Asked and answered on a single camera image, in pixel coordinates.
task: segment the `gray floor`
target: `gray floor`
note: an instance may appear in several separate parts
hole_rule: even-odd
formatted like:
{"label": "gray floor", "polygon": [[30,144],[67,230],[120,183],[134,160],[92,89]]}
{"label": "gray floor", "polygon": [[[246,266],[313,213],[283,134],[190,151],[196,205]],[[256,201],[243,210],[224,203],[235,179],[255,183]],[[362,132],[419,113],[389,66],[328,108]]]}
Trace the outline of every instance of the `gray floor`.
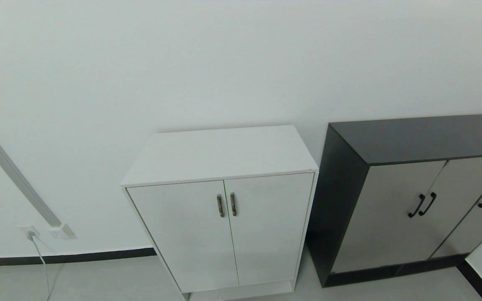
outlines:
{"label": "gray floor", "polygon": [[[182,301],[157,257],[48,265],[50,301]],[[0,301],[45,301],[41,265],[0,267]],[[481,301],[456,268],[322,289],[304,251],[294,293],[246,301]]]}

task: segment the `wall socket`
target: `wall socket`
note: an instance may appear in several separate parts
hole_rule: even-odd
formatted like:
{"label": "wall socket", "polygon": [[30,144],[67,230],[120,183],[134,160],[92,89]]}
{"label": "wall socket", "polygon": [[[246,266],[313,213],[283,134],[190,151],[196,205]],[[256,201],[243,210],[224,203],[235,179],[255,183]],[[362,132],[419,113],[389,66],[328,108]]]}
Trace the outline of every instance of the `wall socket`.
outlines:
{"label": "wall socket", "polygon": [[70,227],[66,223],[60,225],[59,227],[51,227],[48,229],[48,232],[56,240],[73,240],[76,238],[74,232],[70,230]]}
{"label": "wall socket", "polygon": [[40,236],[40,233],[32,225],[18,225],[18,229],[20,229],[20,231],[25,235],[25,237],[27,237],[27,233],[29,231],[33,231],[36,237]]}

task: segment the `cable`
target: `cable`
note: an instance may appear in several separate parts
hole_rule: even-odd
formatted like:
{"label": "cable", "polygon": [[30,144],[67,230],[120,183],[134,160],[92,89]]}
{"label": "cable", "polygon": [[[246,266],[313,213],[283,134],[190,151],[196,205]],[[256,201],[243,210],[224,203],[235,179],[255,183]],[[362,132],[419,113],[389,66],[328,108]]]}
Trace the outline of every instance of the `cable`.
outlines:
{"label": "cable", "polygon": [[46,301],[49,301],[49,297],[51,297],[51,290],[49,289],[48,270],[46,269],[46,262],[44,261],[44,258],[40,254],[40,250],[38,249],[38,246],[36,245],[36,242],[33,239],[34,236],[35,236],[35,232],[33,232],[33,231],[27,232],[27,239],[32,241],[33,244],[35,245],[36,252],[40,256],[40,260],[42,261],[42,264],[44,265],[44,274],[46,275],[46,284],[48,285],[48,298],[46,299]]}

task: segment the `baseboard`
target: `baseboard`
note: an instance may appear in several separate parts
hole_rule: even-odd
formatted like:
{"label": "baseboard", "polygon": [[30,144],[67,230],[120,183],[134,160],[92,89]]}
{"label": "baseboard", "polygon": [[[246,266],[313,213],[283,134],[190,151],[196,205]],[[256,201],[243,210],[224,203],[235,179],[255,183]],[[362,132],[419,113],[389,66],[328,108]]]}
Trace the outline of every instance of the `baseboard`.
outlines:
{"label": "baseboard", "polygon": [[[81,263],[83,261],[98,261],[132,257],[154,256],[154,248],[138,248],[136,250],[86,253],[77,255],[44,256],[46,263]],[[0,265],[40,265],[40,257],[5,257],[0,258]]]}
{"label": "baseboard", "polygon": [[468,263],[466,260],[463,261],[460,265],[457,265],[457,269],[461,271],[461,274],[468,280],[468,282],[474,287],[476,292],[481,296],[482,298],[482,278],[477,274],[477,272],[472,268],[470,263]]}

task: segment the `gray cabinet door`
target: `gray cabinet door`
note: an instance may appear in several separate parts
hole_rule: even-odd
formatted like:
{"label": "gray cabinet door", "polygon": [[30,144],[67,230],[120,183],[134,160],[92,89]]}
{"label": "gray cabinet door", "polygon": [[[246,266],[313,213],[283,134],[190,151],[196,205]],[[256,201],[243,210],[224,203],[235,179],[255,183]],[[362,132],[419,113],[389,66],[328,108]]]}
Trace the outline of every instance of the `gray cabinet door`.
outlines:
{"label": "gray cabinet door", "polygon": [[482,195],[482,158],[451,160],[427,193],[421,210],[426,210],[422,221],[425,244],[437,244],[432,252],[455,229],[466,213]]}
{"label": "gray cabinet door", "polygon": [[420,194],[426,195],[444,164],[370,167],[332,272],[427,259],[445,236],[437,243],[426,244],[424,219],[418,214],[410,218],[408,213],[418,207]]}
{"label": "gray cabinet door", "polygon": [[482,207],[480,204],[482,204],[482,197],[434,253],[434,258],[469,253],[482,242]]}

